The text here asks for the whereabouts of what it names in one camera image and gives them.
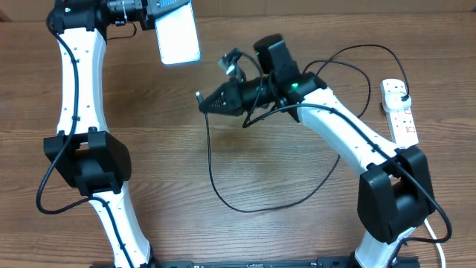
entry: beige wall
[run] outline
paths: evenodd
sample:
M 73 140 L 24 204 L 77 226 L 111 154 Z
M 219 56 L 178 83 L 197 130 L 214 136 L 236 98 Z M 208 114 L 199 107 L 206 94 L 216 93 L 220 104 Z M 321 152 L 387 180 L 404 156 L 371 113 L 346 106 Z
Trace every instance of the beige wall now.
M 41 21 L 54 0 L 0 0 L 0 19 Z M 196 16 L 470 11 L 476 0 L 193 0 Z

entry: white power cord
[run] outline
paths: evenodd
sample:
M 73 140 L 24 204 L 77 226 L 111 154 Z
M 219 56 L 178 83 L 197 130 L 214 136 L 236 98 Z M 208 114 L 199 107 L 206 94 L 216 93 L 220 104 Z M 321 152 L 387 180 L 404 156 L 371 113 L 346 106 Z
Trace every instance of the white power cord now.
M 402 102 L 402 96 L 407 92 L 405 83 L 398 79 L 385 79 L 380 84 L 382 92 L 382 105 L 387 114 L 388 128 L 392 136 L 392 141 L 402 149 L 418 144 L 417 129 L 415 128 L 414 117 L 411 113 L 411 99 Z M 433 229 L 425 219 L 425 226 L 431 238 L 437 239 Z M 445 253 L 439 243 L 435 246 L 438 249 L 441 259 L 441 268 L 446 268 Z
M 425 219 L 425 226 L 428 229 L 428 232 L 430 233 L 431 238 L 437 239 L 437 236 L 433 232 L 433 229 L 430 226 L 430 223 L 428 222 L 428 219 Z M 440 254 L 440 259 L 441 259 L 441 268 L 446 268 L 446 260 L 445 260 L 445 253 L 443 252 L 443 248 L 441 247 L 440 243 L 436 243 L 435 246 L 437 246 L 438 252 Z

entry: wood grain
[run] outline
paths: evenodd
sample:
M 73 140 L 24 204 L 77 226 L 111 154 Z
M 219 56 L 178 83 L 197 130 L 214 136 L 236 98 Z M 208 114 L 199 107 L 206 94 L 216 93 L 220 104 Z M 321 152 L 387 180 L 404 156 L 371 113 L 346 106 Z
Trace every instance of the wood grain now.
M 358 184 L 341 163 L 328 183 L 302 205 L 243 215 L 214 195 L 206 166 L 204 118 L 194 92 L 210 94 L 225 81 L 216 65 L 234 47 L 281 32 L 298 64 L 327 58 L 359 43 L 378 43 L 402 60 L 414 99 L 420 147 L 427 154 L 437 200 L 454 225 L 444 250 L 450 267 L 473 267 L 476 250 L 476 17 L 472 13 L 269 16 L 198 19 L 202 61 L 160 63 L 153 31 L 108 44 L 103 69 L 106 118 L 130 150 L 132 201 L 156 256 L 163 261 L 252 261 L 348 255 L 361 240 Z M 110 36 L 130 28 L 110 28 Z M 112 262 L 112 251 L 88 206 L 57 216 L 36 210 L 36 189 L 49 162 L 42 139 L 54 135 L 61 106 L 57 44 L 43 23 L 0 24 L 0 267 L 87 267 Z M 385 51 L 363 48 L 339 57 L 373 82 L 363 120 L 389 137 L 379 82 L 401 77 Z M 251 73 L 251 65 L 245 66 Z M 356 71 L 329 66 L 322 78 L 352 111 L 367 96 Z M 336 154 L 288 115 L 249 129 L 244 118 L 210 117 L 213 170 L 231 204 L 264 208 L 295 201 L 325 176 Z M 79 199 L 55 173 L 48 208 Z M 437 234 L 445 231 L 430 217 Z M 416 235 L 428 236 L 424 228 Z M 433 246 L 411 243 L 423 267 L 438 267 Z

